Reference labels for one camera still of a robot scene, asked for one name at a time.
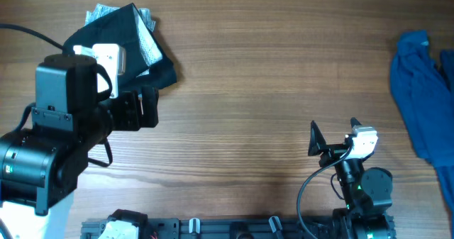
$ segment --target wire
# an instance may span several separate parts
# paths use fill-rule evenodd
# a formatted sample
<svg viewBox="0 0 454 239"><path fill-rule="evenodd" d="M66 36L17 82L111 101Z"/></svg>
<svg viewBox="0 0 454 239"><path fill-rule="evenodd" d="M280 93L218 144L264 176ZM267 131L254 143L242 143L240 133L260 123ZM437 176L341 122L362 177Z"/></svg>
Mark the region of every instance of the wire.
<svg viewBox="0 0 454 239"><path fill-rule="evenodd" d="M338 163L344 161L350 154L350 152L352 151L352 148L348 148L347 152L337 161L335 161L334 163L326 166L326 167L322 167L318 170L316 170L313 174L311 174L311 176L309 176L306 181L302 184L301 186L301 189L299 189L299 192L298 192L298 197L297 197L297 214L298 214L298 219L299 219L299 222L301 223L301 226L303 227L303 230L304 232L308 233L313 239L318 239L313 233L311 233L311 231L309 231L309 229L306 227L306 225L304 224L304 221L303 221L303 217L301 215L301 197L303 195L303 191L304 189L306 188L307 184L317 175L319 175L320 173L322 173L324 170L326 169L329 169L335 165L337 165Z"/></svg>
<svg viewBox="0 0 454 239"><path fill-rule="evenodd" d="M53 45L56 48L59 48L59 49L61 49L63 51L72 52L71 50L68 50L67 48L65 48L64 46L58 44L57 42L55 42L51 38L47 37L46 35L43 35L43 34L41 34L39 32L36 32L36 31L28 29L28 28L25 28L23 26L17 26L17 25L10 24L10 23L0 23L0 29L11 29L11 30L21 31L23 33L28 33L30 35L33 35L33 36L37 37L37 38L40 38L41 40L44 40L45 42Z"/></svg>
<svg viewBox="0 0 454 239"><path fill-rule="evenodd" d="M23 110L21 122L16 126L16 129L14 131L19 132L21 131L22 127L26 124L28 116L30 115L31 109L36 106L36 103L31 103L27 105L27 107Z"/></svg>
<svg viewBox="0 0 454 239"><path fill-rule="evenodd" d="M330 180L331 187L333 188L334 193L336 193L336 195L338 196L338 198L339 198L340 200L344 200L344 198L338 193L338 191L336 190L336 188L334 187L334 184L333 184L333 178L334 178L336 175L337 175L337 174L331 175L331 180Z"/></svg>

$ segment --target crumpled blue fabric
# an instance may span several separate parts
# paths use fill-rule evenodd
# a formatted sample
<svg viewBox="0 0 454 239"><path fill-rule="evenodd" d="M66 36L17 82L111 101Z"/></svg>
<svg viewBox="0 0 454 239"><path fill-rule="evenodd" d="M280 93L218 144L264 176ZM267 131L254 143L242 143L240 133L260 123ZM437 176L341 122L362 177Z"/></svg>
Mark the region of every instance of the crumpled blue fabric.
<svg viewBox="0 0 454 239"><path fill-rule="evenodd" d="M428 49L425 30L402 34L391 63L391 93L416 154L435 167L445 201L453 211L454 52L441 53L446 81Z"/></svg>

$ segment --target wooden table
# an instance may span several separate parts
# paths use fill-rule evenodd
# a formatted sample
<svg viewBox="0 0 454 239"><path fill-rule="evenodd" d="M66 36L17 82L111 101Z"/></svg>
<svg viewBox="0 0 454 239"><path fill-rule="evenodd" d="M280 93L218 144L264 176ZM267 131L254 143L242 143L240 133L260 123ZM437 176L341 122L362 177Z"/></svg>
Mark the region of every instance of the wooden table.
<svg viewBox="0 0 454 239"><path fill-rule="evenodd" d="M416 157L389 93L404 30L427 29L434 54L454 48L454 0L0 0L0 21L63 43L96 3L152 10L155 36L179 82L161 91L160 123L109 137L114 163L79 177L66 235L116 209L149 217L295 216L315 120L339 143L356 116L380 134L366 167L394 176L399 238L449 238L450 214L432 166ZM54 47L0 31L0 133L35 98L34 70ZM105 158L101 148L90 153ZM344 206L333 171L304 193L304 214Z"/></svg>

